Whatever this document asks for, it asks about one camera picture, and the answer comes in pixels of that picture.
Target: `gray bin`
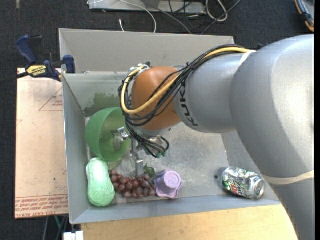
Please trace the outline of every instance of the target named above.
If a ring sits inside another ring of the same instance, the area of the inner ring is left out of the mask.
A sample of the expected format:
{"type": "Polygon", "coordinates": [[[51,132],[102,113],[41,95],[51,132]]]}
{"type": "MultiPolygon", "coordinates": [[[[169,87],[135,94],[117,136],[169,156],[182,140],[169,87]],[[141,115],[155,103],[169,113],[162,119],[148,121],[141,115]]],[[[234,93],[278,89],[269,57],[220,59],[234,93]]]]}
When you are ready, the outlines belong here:
{"type": "MultiPolygon", "coordinates": [[[[177,199],[132,200],[116,194],[107,207],[91,205],[86,166],[93,154],[86,143],[86,123],[99,110],[119,107],[118,88],[128,69],[147,61],[153,66],[181,65],[211,48],[232,44],[233,39],[74,29],[60,29],[59,33],[61,57],[72,55],[76,62],[76,74],[63,74],[62,79],[71,224],[280,204],[268,183],[259,200],[234,197],[222,190],[220,175],[225,167],[260,173],[236,132],[200,133],[180,123],[165,134],[171,144],[166,157],[155,159],[140,152],[144,164],[154,167],[157,173],[171,169],[180,174],[183,185],[177,199]]],[[[109,166],[124,175],[134,174],[129,150],[121,161],[109,166]]]]}

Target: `wooden table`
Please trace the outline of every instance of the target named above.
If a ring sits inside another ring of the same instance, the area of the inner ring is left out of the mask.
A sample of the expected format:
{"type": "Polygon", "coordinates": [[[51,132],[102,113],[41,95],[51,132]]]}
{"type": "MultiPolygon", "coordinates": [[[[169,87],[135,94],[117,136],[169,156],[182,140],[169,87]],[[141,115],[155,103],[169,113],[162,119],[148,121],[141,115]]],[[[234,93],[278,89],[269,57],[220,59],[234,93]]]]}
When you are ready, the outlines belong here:
{"type": "Polygon", "coordinates": [[[82,224],[85,240],[297,240],[281,204],[82,224]]]}

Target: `cardboard sheet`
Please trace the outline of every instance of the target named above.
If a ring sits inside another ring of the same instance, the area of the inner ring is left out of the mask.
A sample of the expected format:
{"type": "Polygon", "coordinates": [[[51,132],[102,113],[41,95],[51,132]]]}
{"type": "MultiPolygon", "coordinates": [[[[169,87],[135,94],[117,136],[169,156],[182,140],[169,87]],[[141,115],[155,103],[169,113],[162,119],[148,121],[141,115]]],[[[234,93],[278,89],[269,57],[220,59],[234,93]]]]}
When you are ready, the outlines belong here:
{"type": "Polygon", "coordinates": [[[15,218],[69,212],[62,83],[17,81],[15,218]]]}

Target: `soda can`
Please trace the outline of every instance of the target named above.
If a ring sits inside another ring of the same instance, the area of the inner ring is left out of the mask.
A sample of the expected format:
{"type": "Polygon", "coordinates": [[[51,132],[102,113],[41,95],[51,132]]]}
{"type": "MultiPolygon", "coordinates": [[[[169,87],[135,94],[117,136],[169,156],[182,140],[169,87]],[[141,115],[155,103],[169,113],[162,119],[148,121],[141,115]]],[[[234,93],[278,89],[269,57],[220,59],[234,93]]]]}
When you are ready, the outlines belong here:
{"type": "Polygon", "coordinates": [[[221,179],[225,190],[244,198],[260,199],[265,191],[264,180],[255,172],[242,168],[226,168],[221,179]]]}

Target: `blue clamp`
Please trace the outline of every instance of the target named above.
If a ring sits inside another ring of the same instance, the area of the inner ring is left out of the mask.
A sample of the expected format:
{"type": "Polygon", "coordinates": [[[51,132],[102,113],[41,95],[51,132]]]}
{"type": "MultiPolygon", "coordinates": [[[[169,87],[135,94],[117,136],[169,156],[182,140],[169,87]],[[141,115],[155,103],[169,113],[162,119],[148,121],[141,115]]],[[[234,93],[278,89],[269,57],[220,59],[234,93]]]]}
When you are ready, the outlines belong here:
{"type": "MultiPolygon", "coordinates": [[[[35,37],[35,39],[38,39],[38,41],[41,41],[42,36],[35,37]]],[[[43,64],[44,67],[37,67],[34,66],[37,63],[37,57],[33,53],[30,43],[29,43],[29,35],[24,35],[21,38],[19,38],[18,41],[15,42],[15,46],[19,52],[19,54],[23,57],[25,57],[28,60],[28,65],[25,67],[25,70],[28,72],[28,75],[30,75],[33,78],[52,78],[57,81],[61,81],[61,74],[59,71],[56,70],[56,67],[60,67],[61,65],[66,65],[66,72],[69,74],[75,74],[76,73],[76,65],[75,60],[71,55],[65,55],[63,57],[63,60],[52,63],[49,60],[45,60],[43,64]]]]}

